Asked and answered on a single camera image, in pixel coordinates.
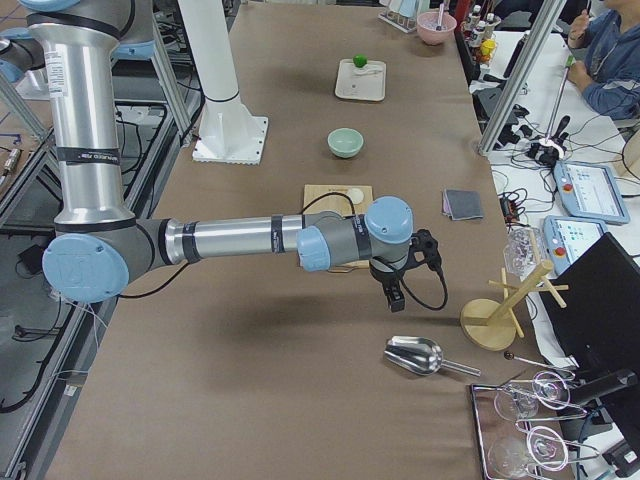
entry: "blue shirt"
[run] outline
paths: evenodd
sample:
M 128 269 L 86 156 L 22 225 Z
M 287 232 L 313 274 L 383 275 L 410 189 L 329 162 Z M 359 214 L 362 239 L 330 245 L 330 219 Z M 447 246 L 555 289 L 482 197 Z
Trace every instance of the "blue shirt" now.
M 589 24 L 585 65 L 593 81 L 582 96 L 596 112 L 613 120 L 640 115 L 640 25 L 620 34 L 614 10 Z

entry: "green bowl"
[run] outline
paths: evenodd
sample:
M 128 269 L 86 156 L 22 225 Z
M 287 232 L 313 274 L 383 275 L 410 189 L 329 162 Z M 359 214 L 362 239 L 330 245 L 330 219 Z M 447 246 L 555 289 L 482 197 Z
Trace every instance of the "green bowl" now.
M 362 149 L 364 138 L 353 128 L 338 128 L 329 134 L 327 143 L 336 157 L 351 158 Z

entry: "scoop handle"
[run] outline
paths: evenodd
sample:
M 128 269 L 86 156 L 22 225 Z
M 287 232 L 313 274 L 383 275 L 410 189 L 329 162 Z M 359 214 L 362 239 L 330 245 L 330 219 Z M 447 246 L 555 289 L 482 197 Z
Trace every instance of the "scoop handle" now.
M 482 372 L 477 368 L 469 367 L 461 363 L 452 362 L 451 360 L 442 360 L 442 364 L 440 364 L 440 368 L 446 368 L 448 370 L 454 370 L 456 372 L 466 373 L 467 375 L 473 375 L 474 377 L 479 377 L 482 374 Z

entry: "round wooden base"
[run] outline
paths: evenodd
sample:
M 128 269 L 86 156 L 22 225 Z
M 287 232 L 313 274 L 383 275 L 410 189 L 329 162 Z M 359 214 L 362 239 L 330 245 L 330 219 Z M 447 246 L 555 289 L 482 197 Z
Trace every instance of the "round wooden base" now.
M 504 350 L 516 338 L 516 328 L 509 315 L 496 318 L 487 325 L 487 320 L 499 306 L 498 302 L 479 298 L 467 303 L 460 313 L 460 324 L 469 340 L 494 352 Z

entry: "blue joint cap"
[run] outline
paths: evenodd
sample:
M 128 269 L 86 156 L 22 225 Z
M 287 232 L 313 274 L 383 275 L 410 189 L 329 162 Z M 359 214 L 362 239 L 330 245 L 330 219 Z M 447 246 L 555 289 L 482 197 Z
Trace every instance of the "blue joint cap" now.
M 31 32 L 29 32 L 28 28 L 25 27 L 15 27 L 15 28 L 7 28 L 0 32 L 0 37 L 4 37 L 7 40 L 32 40 L 33 36 Z
M 121 43 L 113 52 L 116 60 L 149 60 L 155 53 L 153 40 L 142 43 Z
M 18 0 L 23 7 L 36 12 L 59 12 L 81 2 L 81 0 Z
M 53 288 L 79 302 L 101 302 L 129 283 L 122 256 L 104 240 L 82 233 L 53 240 L 44 252 L 42 269 Z
M 331 254 L 324 235 L 318 227 L 303 228 L 297 237 L 300 265 L 307 272 L 328 270 L 331 267 Z
M 408 242 L 413 234 L 411 207 L 398 197 L 380 197 L 374 201 L 364 216 L 364 223 L 372 237 L 391 245 Z
M 22 80 L 24 72 L 16 67 L 13 63 L 0 60 L 0 72 L 4 75 L 9 83 L 16 83 Z

